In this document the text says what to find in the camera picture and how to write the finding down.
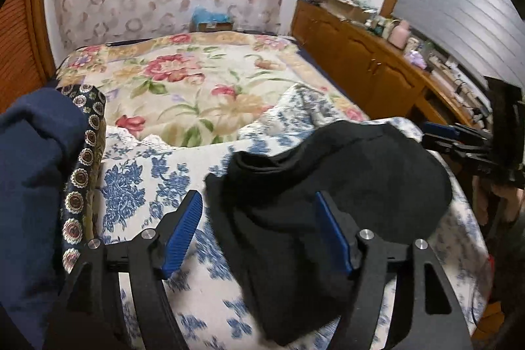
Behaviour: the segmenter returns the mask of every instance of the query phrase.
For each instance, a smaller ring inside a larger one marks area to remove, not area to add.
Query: navy blue fabric
[[[61,192],[87,126],[72,100],[50,88],[0,115],[0,304],[37,349],[63,281]]]

